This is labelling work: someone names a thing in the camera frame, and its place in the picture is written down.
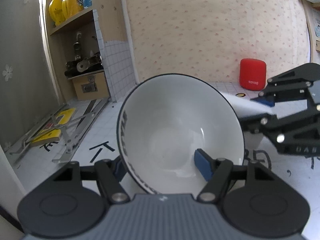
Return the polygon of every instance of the label on box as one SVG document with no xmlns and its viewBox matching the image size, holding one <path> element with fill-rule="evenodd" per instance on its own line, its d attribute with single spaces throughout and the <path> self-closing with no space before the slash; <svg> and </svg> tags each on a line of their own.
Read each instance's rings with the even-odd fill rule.
<svg viewBox="0 0 320 240">
<path fill-rule="evenodd" d="M 320 37 L 320 12 L 318 10 L 313 9 L 313 21 L 315 24 L 315 33 L 317 37 Z"/>
</svg>

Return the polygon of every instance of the round sticker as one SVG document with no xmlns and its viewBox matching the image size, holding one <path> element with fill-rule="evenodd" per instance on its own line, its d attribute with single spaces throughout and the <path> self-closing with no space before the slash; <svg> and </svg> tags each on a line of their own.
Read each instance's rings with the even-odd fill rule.
<svg viewBox="0 0 320 240">
<path fill-rule="evenodd" d="M 237 93 L 236 96 L 239 98 L 243 98 L 245 97 L 245 93 Z"/>
</svg>

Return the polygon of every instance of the red speaker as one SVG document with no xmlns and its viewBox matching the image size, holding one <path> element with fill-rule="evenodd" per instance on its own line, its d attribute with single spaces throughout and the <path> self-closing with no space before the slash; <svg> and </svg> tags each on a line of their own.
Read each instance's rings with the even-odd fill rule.
<svg viewBox="0 0 320 240">
<path fill-rule="evenodd" d="M 262 90 L 266 85 L 267 65 L 254 58 L 243 58 L 240 61 L 239 83 L 248 90 Z"/>
</svg>

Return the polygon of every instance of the white tiled wall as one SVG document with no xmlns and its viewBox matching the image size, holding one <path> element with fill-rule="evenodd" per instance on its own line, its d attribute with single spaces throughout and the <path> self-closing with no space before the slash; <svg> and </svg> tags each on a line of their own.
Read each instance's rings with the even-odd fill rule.
<svg viewBox="0 0 320 240">
<path fill-rule="evenodd" d="M 129 43 L 108 41 L 105 43 L 106 61 L 116 100 L 135 86 Z"/>
<path fill-rule="evenodd" d="M 93 18 L 110 96 L 115 102 L 136 85 L 129 43 L 127 41 L 104 42 L 97 10 L 93 10 Z"/>
</svg>

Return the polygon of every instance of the folding metal stand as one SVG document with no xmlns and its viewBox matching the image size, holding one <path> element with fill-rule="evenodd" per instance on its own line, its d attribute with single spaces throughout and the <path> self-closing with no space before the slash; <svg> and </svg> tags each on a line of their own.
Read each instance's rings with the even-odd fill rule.
<svg viewBox="0 0 320 240">
<path fill-rule="evenodd" d="M 89 128 L 92 126 L 93 122 L 97 119 L 99 113 L 101 110 L 106 106 L 108 103 L 108 98 L 103 98 L 93 110 L 90 110 L 88 113 L 84 113 L 82 116 L 77 117 L 76 119 L 70 120 L 69 122 L 65 124 L 58 124 L 55 115 L 61 111 L 64 110 L 67 107 L 67 104 L 63 104 L 62 106 L 59 106 L 57 109 L 55 109 L 51 114 L 44 117 L 41 122 L 39 122 L 38 125 L 34 126 L 28 133 L 26 133 L 21 142 L 21 147 L 16 152 L 10 152 L 10 155 L 15 155 L 16 159 L 14 162 L 16 162 L 18 159 L 20 159 L 25 152 L 30 147 L 30 144 L 32 140 L 39 135 L 44 135 L 49 133 L 52 130 L 60 129 L 62 133 L 62 137 L 64 138 L 66 142 L 66 150 L 62 154 L 62 156 L 58 159 L 53 159 L 52 162 L 54 163 L 67 163 L 71 160 L 73 155 L 75 154 L 76 150 L 78 149 L 80 143 L 82 142 L 84 136 L 86 135 Z M 42 132 L 38 134 L 38 132 L 41 130 L 41 128 L 49 121 L 52 120 L 54 126 L 51 127 L 49 130 Z M 75 122 L 79 122 L 76 130 L 69 135 L 67 133 L 67 127 L 71 124 L 74 124 Z"/>
</svg>

